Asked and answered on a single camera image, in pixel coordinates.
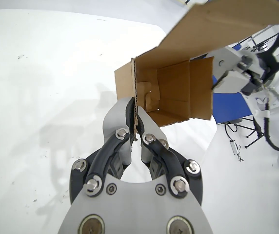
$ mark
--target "cable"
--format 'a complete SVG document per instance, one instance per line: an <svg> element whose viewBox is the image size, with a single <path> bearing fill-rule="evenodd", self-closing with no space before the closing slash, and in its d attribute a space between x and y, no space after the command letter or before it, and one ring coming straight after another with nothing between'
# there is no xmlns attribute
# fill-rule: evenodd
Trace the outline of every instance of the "cable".
<svg viewBox="0 0 279 234"><path fill-rule="evenodd" d="M231 128L230 125L228 125L228 124L225 124L225 125L224 125L224 129L225 129L226 135L229 137L230 142L233 142L234 140L233 140L233 139L229 136L229 134L227 133L226 126L228 126L228 127L230 128L230 130L231 130L232 132L234 132L234 133L236 133L236 132L238 131L238 127L235 125L236 130L233 130L233 129ZM237 150L239 151L240 148L241 148L241 145L237 145L236 143L235 143L235 145L236 145L236 147L237 147ZM241 159L240 153L237 154L237 157L238 157L238 159L239 159L240 162L243 162L243 159Z"/></svg>
<svg viewBox="0 0 279 234"><path fill-rule="evenodd" d="M241 157L240 157L240 153L237 154L237 157L238 157L240 162L243 162L243 159L241 159Z"/></svg>
<svg viewBox="0 0 279 234"><path fill-rule="evenodd" d="M231 129L231 131L234 132L234 133L236 133L236 132L238 131L238 127L235 125L236 130L233 130L233 129L230 127L230 125L228 125L228 124L225 124L225 126L224 126L226 135L229 137L230 141L234 141L234 140L229 136L229 134L227 133L226 126L228 126L228 127Z"/></svg>
<svg viewBox="0 0 279 234"><path fill-rule="evenodd" d="M270 105L269 102L265 104L265 111L268 111L267 117L264 118L264 136L268 144L276 151L279 151L279 147L273 144L273 142L270 140L270 135L269 135L269 128L270 128Z"/></svg>

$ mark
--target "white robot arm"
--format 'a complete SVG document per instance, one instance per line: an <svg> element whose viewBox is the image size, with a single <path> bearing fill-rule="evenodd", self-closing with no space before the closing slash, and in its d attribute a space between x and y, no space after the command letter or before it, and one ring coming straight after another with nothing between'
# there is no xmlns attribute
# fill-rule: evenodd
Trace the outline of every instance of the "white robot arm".
<svg viewBox="0 0 279 234"><path fill-rule="evenodd" d="M265 92L267 98L263 113L265 137L269 145L277 151L279 147L272 143L269 135L269 99L274 97L279 102L279 92L276 90L279 84L279 55L274 55L278 48L279 34L274 44L265 51L236 51L224 47L205 55L214 57L213 75L217 82L212 89L215 93L241 92L246 100L253 99L255 102L255 94Z"/></svg>

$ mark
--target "box flap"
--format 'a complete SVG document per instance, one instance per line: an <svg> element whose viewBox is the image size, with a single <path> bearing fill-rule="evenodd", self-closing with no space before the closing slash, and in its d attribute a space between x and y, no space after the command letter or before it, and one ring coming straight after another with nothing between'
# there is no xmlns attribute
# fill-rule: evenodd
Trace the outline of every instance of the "box flap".
<svg viewBox="0 0 279 234"><path fill-rule="evenodd" d="M115 70L117 99L135 97L135 73L133 62L129 62Z"/></svg>
<svg viewBox="0 0 279 234"><path fill-rule="evenodd" d="M190 117L211 119L213 57L190 62Z"/></svg>
<svg viewBox="0 0 279 234"><path fill-rule="evenodd" d="M138 57L138 68L161 68L238 42L279 24L277 0L213 0L194 5L160 45Z"/></svg>

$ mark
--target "robotic arm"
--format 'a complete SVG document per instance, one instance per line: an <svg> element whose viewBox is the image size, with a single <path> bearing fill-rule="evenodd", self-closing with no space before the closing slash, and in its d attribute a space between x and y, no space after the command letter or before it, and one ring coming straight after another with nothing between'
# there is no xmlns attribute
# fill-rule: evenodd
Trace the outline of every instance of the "robotic arm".
<svg viewBox="0 0 279 234"><path fill-rule="evenodd" d="M217 78L217 82L212 89L215 93L241 92L245 99L249 100L251 94L265 92L266 103L263 116L265 138L273 149L279 151L279 147L273 144L269 135L269 99L274 97L279 101L279 93L274 84L279 75L279 57L274 56L277 49L279 49L279 34L274 44L266 51L236 51L224 47L206 56L214 57L213 75Z"/></svg>
<svg viewBox="0 0 279 234"><path fill-rule="evenodd" d="M137 125L141 159L152 181L120 180L131 163L134 105L134 98L119 100L105 116L103 147L73 164L71 207L58 234L212 234L201 209L199 164L170 148L141 107Z"/></svg>

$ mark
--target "white floor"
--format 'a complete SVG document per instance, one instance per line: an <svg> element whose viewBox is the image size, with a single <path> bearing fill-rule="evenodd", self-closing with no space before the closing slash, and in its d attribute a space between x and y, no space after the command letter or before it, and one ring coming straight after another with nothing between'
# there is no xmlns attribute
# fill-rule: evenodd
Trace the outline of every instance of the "white floor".
<svg viewBox="0 0 279 234"><path fill-rule="evenodd" d="M187 7L176 0L0 0L0 9L47 10L0 11L0 233L56 233L70 206L72 163L103 142L102 120L116 101L113 70L155 46ZM173 148L201 162L203 209L215 234L279 233L277 154L264 140L242 148L239 162L223 126L214 136L214 120L163 131ZM234 134L242 147L254 138L245 131ZM147 181L139 149L132 158L124 180Z"/></svg>
<svg viewBox="0 0 279 234"><path fill-rule="evenodd" d="M0 10L0 233L57 232L70 207L73 162L104 142L114 70L164 36L127 20ZM200 161L216 125L192 119L163 130L171 147ZM150 179L136 142L123 180Z"/></svg>

